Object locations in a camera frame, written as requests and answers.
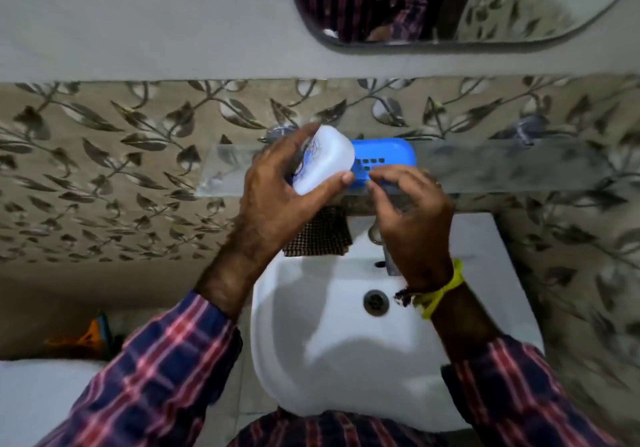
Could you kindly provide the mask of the person's left hand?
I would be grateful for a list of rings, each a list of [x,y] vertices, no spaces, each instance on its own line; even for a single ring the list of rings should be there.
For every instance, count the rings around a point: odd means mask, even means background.
[[[285,180],[285,174],[297,151],[319,127],[318,123],[307,124],[264,147],[253,158],[234,227],[238,222],[273,225],[282,233],[285,246],[314,217],[315,214],[295,214],[296,192]]]

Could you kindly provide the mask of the person's right hand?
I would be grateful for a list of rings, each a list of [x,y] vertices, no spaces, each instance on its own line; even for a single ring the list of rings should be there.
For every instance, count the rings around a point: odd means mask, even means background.
[[[404,277],[411,274],[453,275],[449,238],[454,208],[440,183],[427,172],[406,165],[377,166],[369,172],[377,184],[393,184],[412,206],[396,208],[396,224],[381,234]]]

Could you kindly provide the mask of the white plastic bottle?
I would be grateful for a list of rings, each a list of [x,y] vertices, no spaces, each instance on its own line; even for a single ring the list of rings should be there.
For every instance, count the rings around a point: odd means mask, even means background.
[[[354,162],[351,140],[336,128],[322,125],[305,147],[292,187],[299,195],[307,194],[336,173],[350,171]]]

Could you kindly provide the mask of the person's right forearm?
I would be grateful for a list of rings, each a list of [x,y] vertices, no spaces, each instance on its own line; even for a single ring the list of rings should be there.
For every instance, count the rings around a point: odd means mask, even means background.
[[[406,290],[436,291],[451,279],[452,275],[411,274],[406,276]],[[451,363],[473,359],[485,346],[502,337],[502,331],[466,282],[443,298],[430,322]]]

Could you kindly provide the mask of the person's left forearm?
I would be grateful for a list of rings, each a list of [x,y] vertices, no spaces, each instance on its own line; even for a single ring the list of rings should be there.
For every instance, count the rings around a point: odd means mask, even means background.
[[[283,235],[273,225],[238,222],[200,275],[195,291],[237,321],[256,281],[282,247]]]

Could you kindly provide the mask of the chrome faucet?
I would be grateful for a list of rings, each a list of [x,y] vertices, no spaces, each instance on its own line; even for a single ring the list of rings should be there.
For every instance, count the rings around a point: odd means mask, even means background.
[[[373,224],[371,225],[371,227],[367,232],[367,235],[369,237],[369,240],[373,244],[380,246],[383,252],[383,259],[377,262],[375,266],[377,268],[384,268],[387,274],[391,277],[401,277],[402,274],[399,271],[393,258],[391,257],[390,252],[388,251],[387,245],[385,244],[385,241],[382,238],[378,218],[375,218]]]

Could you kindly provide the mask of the dark checkered cloth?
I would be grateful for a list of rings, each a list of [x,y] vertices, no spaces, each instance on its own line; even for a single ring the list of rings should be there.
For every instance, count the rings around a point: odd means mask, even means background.
[[[329,206],[322,208],[282,251],[285,257],[343,256],[352,244],[346,211]]]

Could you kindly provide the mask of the blue plastic soap dish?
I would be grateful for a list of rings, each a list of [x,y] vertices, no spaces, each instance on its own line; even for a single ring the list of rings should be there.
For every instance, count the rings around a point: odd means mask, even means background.
[[[351,171],[355,181],[349,191],[360,191],[370,179],[369,172],[383,165],[416,166],[417,158],[411,144],[401,138],[354,139],[355,160]]]

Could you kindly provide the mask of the metal sink drain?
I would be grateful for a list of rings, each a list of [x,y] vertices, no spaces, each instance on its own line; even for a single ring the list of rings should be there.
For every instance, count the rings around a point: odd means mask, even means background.
[[[364,294],[363,307],[370,316],[383,317],[388,313],[389,299],[383,291],[372,289]]]

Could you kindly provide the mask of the yellow wrist thread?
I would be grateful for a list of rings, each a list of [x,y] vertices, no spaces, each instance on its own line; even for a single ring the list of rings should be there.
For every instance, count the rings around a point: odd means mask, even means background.
[[[423,320],[430,322],[443,298],[466,282],[463,276],[463,261],[459,258],[454,258],[452,259],[452,266],[452,279],[446,285],[436,291],[425,293],[410,293],[403,289],[394,295],[394,301],[403,307],[412,306]]]

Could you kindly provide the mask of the white ceramic sink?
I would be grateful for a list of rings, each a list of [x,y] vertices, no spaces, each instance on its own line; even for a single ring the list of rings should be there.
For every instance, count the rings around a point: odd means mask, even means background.
[[[394,295],[405,286],[375,264],[373,216],[349,217],[344,256],[278,254],[253,289],[250,345],[254,371],[284,410],[299,416],[356,412],[423,432],[469,425],[441,375],[449,359],[433,325]],[[364,294],[383,291],[389,310],[373,317]]]

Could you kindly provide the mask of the plaid shirt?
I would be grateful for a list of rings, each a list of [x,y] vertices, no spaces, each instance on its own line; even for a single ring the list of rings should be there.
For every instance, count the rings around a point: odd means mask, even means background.
[[[140,328],[35,447],[193,447],[243,341],[192,291]],[[486,447],[620,447],[569,400],[541,352],[502,335],[442,368],[455,408]],[[276,411],[228,447],[447,447],[442,435],[341,411]]]

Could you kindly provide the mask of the orange and blue brush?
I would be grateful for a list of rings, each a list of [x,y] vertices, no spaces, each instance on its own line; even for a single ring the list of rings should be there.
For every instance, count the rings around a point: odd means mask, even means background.
[[[61,359],[107,361],[115,354],[108,317],[102,311],[92,319],[83,335],[77,338],[47,339],[44,346]]]

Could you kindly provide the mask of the white toilet tank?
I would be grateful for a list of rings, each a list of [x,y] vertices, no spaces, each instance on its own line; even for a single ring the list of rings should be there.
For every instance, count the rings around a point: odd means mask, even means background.
[[[64,420],[103,361],[0,361],[0,447],[33,447]]]

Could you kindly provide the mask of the chrome shelf bracket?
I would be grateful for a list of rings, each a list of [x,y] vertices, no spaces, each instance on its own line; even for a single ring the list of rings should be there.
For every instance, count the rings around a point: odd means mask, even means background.
[[[543,137],[549,124],[549,120],[539,114],[525,116],[511,125],[510,129],[513,132],[508,139],[516,142],[520,146],[533,146],[536,140]]]
[[[259,142],[265,145],[274,144],[292,133],[295,133],[299,126],[293,124],[278,124],[266,129],[264,136],[259,138]]]

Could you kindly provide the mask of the glass wall shelf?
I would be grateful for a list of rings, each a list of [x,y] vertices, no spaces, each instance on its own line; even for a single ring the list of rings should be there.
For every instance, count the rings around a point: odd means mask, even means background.
[[[453,194],[584,191],[618,173],[603,150],[574,138],[539,139],[530,147],[510,139],[408,143],[417,166]]]

